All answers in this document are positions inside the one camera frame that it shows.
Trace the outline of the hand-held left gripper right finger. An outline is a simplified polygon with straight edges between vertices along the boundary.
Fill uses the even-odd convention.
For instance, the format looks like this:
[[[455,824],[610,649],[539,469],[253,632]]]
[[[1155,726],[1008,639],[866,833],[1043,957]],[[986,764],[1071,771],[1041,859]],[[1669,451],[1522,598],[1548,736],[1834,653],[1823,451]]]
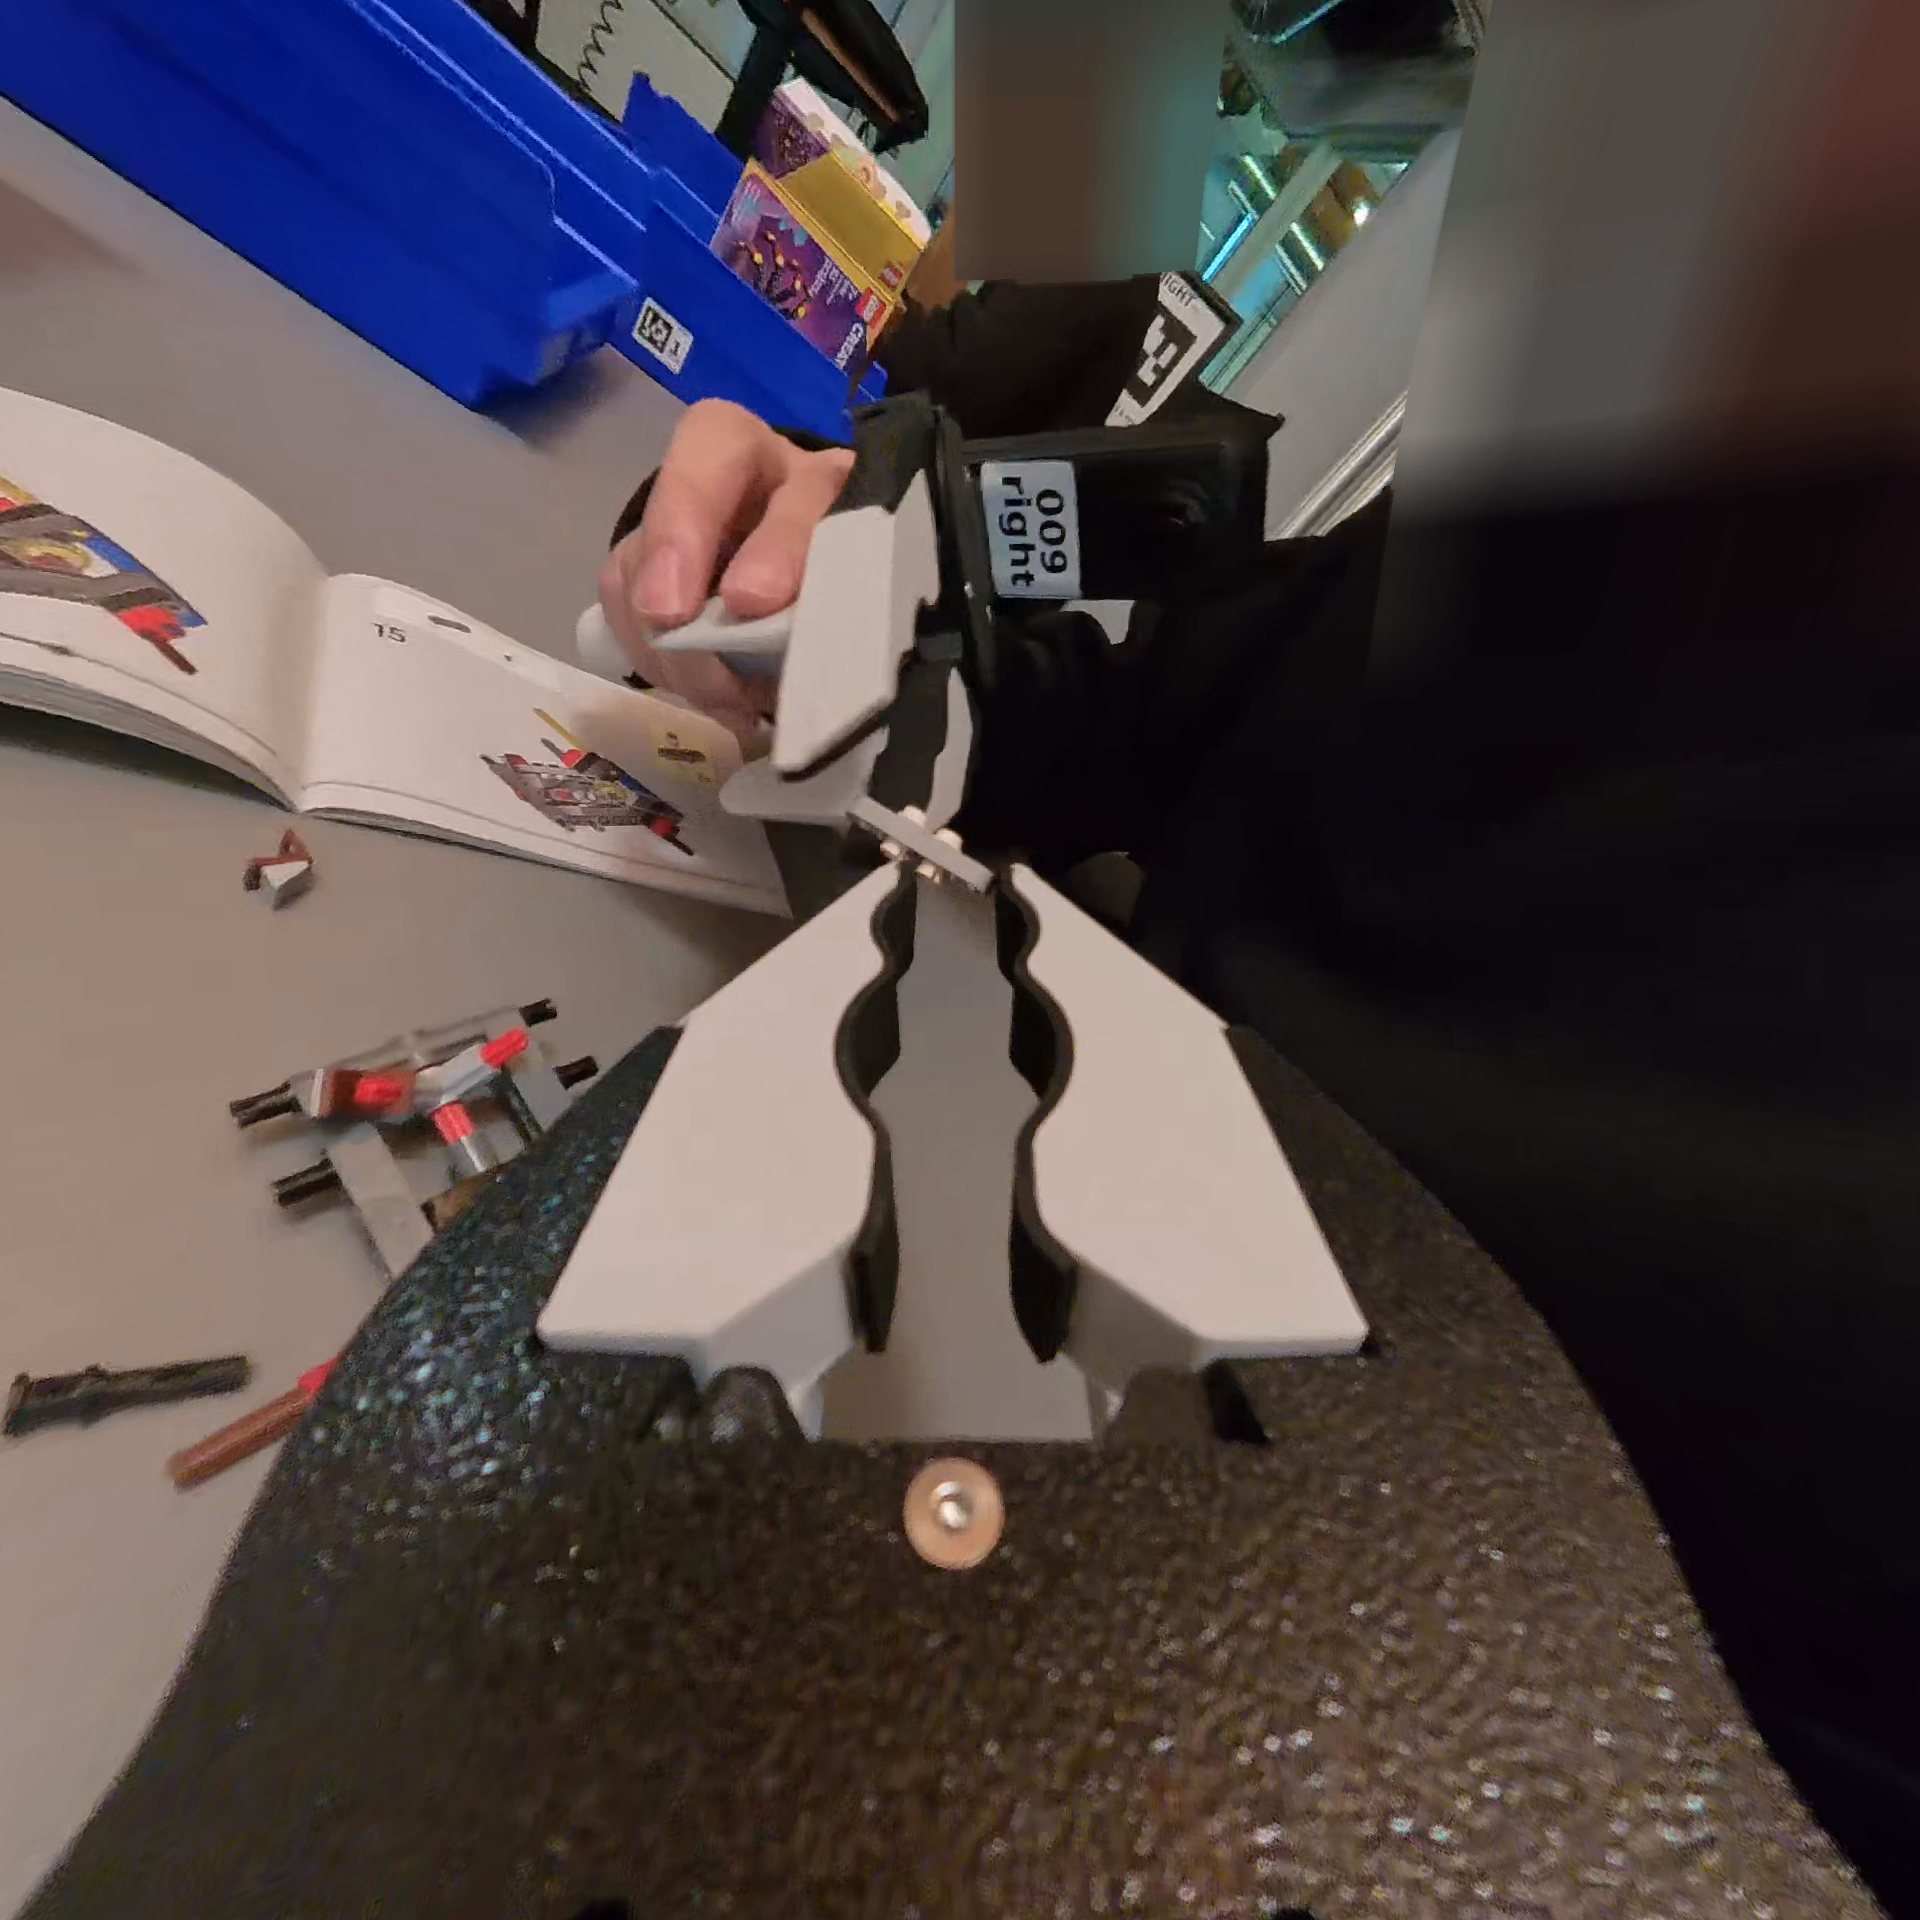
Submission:
[[[1025,863],[997,879],[1016,1142],[1011,1284],[1037,1360],[1100,1388],[1344,1358],[1369,1325],[1250,1071],[1256,1037]]]

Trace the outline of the brown lego axle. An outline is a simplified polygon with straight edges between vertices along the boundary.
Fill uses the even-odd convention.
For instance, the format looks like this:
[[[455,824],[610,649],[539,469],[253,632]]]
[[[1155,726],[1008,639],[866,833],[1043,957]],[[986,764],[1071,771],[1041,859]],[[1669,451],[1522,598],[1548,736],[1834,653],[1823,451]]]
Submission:
[[[253,1407],[250,1414],[170,1455],[165,1473],[179,1489],[213,1480],[253,1455],[268,1454],[274,1445],[295,1432],[332,1375],[339,1356],[299,1374],[292,1388],[274,1401]]]

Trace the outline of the purple toy box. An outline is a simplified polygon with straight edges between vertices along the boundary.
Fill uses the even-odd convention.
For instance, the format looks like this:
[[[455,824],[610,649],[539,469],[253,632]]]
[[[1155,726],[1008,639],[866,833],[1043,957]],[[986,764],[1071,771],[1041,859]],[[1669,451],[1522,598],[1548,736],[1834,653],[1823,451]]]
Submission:
[[[855,387],[899,300],[756,159],[747,159],[711,251]]]

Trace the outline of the black lego pin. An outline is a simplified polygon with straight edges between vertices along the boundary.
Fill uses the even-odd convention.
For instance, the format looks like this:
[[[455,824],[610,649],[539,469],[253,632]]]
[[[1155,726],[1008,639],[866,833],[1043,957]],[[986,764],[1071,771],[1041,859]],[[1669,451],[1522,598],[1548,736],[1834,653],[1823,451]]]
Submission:
[[[247,1356],[176,1360],[143,1367],[90,1365],[71,1374],[15,1379],[2,1432],[25,1437],[57,1427],[85,1427],[122,1409],[219,1398],[252,1382]]]

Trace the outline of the open instruction booklet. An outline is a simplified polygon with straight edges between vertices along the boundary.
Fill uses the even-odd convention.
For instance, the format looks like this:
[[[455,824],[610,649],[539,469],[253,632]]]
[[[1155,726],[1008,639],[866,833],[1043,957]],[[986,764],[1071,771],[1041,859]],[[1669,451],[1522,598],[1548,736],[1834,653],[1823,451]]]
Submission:
[[[733,736],[469,612],[330,572],[228,475],[2,392],[2,696],[179,751],[295,814],[789,916],[729,814]]]

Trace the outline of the blue storage bin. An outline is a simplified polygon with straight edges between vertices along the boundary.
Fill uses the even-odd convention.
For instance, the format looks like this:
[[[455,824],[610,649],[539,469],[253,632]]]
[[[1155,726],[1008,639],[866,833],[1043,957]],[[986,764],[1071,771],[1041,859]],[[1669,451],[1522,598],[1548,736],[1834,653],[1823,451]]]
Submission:
[[[633,339],[640,164],[469,5],[2,7],[5,99],[484,407]]]
[[[890,375],[874,350],[852,387],[714,256],[745,161],[644,76],[633,76],[618,127],[639,164],[624,353],[681,400],[732,400],[775,425],[843,438],[851,413],[884,395]]]

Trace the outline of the light grey thin lego liftarm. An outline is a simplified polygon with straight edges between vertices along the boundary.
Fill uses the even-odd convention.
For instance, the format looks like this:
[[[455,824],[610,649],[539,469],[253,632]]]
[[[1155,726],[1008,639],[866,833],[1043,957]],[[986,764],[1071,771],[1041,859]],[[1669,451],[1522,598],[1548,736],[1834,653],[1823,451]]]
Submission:
[[[953,881],[986,896],[995,868],[968,852],[953,828],[935,828],[922,807],[884,807],[866,795],[849,812],[849,822],[868,833],[882,859],[931,881]]]

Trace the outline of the person's black clothing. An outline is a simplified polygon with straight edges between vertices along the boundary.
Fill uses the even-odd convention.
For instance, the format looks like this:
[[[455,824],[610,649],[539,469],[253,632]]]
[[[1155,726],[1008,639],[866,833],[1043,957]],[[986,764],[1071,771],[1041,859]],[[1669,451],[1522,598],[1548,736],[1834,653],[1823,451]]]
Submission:
[[[1916,273],[1792,264],[1709,371],[1651,471],[1404,484],[1131,934],[1546,1316],[1916,1915]]]

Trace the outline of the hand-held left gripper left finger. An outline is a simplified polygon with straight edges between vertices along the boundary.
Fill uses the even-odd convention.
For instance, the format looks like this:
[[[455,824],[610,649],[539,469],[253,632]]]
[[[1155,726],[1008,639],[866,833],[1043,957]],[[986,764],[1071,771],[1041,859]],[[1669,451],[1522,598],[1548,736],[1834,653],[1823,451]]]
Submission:
[[[818,1384],[882,1352],[899,1295],[891,1144],[919,892],[863,877],[681,1024],[537,1332],[562,1352]]]

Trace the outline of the partly built lego chassis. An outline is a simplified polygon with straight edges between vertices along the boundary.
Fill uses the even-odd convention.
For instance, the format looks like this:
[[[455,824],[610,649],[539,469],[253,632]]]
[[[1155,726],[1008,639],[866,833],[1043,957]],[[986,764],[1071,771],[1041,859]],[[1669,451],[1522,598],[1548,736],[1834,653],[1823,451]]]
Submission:
[[[545,1037],[552,998],[402,1030],[228,1103],[237,1128],[281,1128],[311,1160],[281,1172],[281,1211],[347,1208],[385,1279],[397,1279],[602,1071]]]

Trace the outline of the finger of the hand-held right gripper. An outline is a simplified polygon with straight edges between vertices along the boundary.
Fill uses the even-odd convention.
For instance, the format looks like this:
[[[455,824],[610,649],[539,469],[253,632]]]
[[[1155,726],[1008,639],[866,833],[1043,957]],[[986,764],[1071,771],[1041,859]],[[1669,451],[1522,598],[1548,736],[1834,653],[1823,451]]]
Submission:
[[[779,776],[809,776],[884,715],[919,614],[940,591],[932,507],[855,507],[817,526],[777,689]]]
[[[969,784],[973,705],[956,662],[908,659],[884,713],[807,774],[781,774],[772,757],[745,764],[721,789],[741,819],[851,828],[866,803],[890,814],[916,808],[946,828]]]

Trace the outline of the person's right hand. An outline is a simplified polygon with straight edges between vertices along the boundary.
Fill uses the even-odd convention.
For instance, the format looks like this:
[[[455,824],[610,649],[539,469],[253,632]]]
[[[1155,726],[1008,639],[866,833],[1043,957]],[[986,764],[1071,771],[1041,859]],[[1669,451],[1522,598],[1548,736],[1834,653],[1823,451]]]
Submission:
[[[789,609],[811,535],[852,463],[852,447],[700,400],[615,527],[600,608],[629,670],[729,729],[749,759],[765,749],[777,699],[769,681],[741,679],[719,655],[664,652],[659,639],[714,598],[739,620]]]

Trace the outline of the yellow toy box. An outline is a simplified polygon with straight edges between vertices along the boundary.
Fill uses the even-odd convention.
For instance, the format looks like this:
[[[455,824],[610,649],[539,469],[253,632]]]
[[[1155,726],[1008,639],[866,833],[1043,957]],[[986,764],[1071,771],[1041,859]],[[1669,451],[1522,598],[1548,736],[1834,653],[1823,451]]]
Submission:
[[[857,276],[899,300],[931,240],[929,217],[803,80],[784,80],[753,135],[753,159]]]

